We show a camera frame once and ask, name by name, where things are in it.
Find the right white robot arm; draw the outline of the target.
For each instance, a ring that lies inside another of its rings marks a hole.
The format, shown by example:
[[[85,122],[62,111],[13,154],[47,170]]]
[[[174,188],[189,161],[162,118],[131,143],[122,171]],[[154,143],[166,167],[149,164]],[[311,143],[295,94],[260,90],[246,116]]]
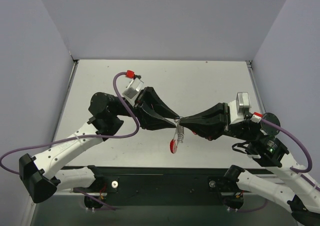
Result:
[[[320,185],[308,174],[312,167],[297,163],[289,149],[276,137],[285,131],[272,113],[251,113],[248,102],[234,100],[218,103],[201,113],[183,117],[179,124],[209,141],[221,136],[238,140],[231,148],[245,154],[259,166],[276,175],[283,184],[276,184],[231,165],[223,183],[241,191],[251,192],[286,209],[304,226],[320,224]]]

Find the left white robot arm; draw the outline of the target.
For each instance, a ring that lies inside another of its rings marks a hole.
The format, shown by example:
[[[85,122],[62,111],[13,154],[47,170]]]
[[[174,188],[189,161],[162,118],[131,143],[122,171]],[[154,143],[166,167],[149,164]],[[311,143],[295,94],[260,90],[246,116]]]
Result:
[[[42,203],[60,190],[88,188],[101,189],[103,176],[95,166],[64,169],[73,159],[88,149],[115,139],[124,124],[120,116],[132,117],[140,129],[155,131],[176,128],[171,122],[178,114],[157,95],[153,87],[146,87],[131,105],[125,98],[97,92],[88,108],[91,118],[74,134],[55,146],[34,156],[26,153],[18,161],[19,178],[34,203]]]

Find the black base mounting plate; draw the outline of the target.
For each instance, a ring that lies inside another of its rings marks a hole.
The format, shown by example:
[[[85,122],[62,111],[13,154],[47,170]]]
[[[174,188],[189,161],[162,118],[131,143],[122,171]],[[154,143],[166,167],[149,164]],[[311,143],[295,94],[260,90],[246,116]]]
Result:
[[[85,193],[114,206],[216,206],[240,189],[225,168],[94,167],[98,179]]]

